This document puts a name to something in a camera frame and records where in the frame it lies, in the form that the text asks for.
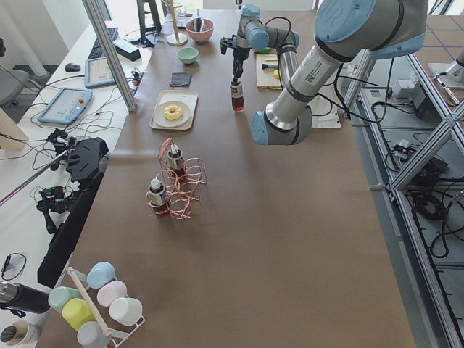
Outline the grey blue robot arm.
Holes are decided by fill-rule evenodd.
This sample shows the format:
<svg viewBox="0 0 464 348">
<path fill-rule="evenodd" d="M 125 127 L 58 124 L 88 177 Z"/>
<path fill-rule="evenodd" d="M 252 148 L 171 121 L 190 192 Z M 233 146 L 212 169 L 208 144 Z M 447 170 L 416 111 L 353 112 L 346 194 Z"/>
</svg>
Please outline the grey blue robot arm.
<svg viewBox="0 0 464 348">
<path fill-rule="evenodd" d="M 260 145 L 292 145 L 312 127 L 310 101 L 341 64 L 367 49 L 372 59 L 412 54 L 425 39 L 427 1 L 324 1 L 315 18 L 315 43 L 297 61 L 299 36 L 260 21 L 260 9 L 248 4 L 236 35 L 223 38 L 221 50 L 233 49 L 233 77 L 239 79 L 251 49 L 274 48 L 283 89 L 251 120 L 252 138 Z"/>
</svg>

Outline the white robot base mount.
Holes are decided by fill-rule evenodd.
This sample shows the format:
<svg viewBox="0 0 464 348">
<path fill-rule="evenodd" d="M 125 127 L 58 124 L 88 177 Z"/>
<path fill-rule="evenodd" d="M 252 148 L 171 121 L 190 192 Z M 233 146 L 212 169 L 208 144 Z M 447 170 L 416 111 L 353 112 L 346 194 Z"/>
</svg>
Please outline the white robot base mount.
<svg viewBox="0 0 464 348">
<path fill-rule="evenodd" d="M 313 128 L 333 128 L 339 129 L 341 122 L 337 114 L 337 108 L 330 101 L 317 96 L 309 105 L 312 110 Z"/>
</svg>

